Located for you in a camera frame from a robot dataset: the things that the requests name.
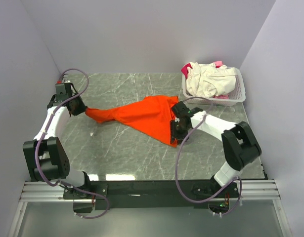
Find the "orange t shirt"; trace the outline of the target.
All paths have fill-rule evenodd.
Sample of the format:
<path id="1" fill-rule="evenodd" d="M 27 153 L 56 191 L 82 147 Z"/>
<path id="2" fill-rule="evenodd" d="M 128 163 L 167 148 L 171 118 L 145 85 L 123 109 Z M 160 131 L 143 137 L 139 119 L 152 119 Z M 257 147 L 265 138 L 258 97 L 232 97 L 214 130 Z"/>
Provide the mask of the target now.
<path id="1" fill-rule="evenodd" d="M 171 121 L 175 115 L 171 108 L 178 102 L 177 96 L 146 96 L 141 101 L 107 110 L 87 108 L 86 115 L 98 123 L 118 121 L 175 148 L 177 140 L 171 140 Z"/>

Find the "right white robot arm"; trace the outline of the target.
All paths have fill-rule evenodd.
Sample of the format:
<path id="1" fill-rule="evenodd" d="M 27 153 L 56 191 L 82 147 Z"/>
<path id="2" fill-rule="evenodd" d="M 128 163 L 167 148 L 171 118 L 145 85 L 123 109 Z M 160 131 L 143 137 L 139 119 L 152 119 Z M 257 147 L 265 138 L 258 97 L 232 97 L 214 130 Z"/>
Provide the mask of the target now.
<path id="1" fill-rule="evenodd" d="M 216 197 L 228 191 L 227 183 L 240 175 L 243 168 L 262 154 L 261 147 L 249 124 L 234 123 L 209 115 L 200 108 L 189 109 L 182 101 L 171 111 L 171 141 L 182 144 L 195 130 L 205 132 L 222 142 L 225 162 L 211 178 L 211 193 Z"/>

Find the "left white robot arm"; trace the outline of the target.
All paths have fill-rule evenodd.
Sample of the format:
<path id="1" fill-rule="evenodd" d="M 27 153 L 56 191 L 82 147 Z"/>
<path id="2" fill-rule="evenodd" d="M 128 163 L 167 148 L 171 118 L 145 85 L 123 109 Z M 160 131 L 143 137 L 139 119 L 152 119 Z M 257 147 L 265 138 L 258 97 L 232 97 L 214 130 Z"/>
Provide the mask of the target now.
<path id="1" fill-rule="evenodd" d="M 78 95 L 74 85 L 60 82 L 55 85 L 56 93 L 47 105 L 46 119 L 31 141 L 23 144 L 23 153 L 32 182 L 43 182 L 40 172 L 49 182 L 75 187 L 80 198 L 92 194 L 92 185 L 88 175 L 70 167 L 68 156 L 60 142 L 60 136 L 71 116 L 78 116 L 86 111 L 86 105 Z"/>

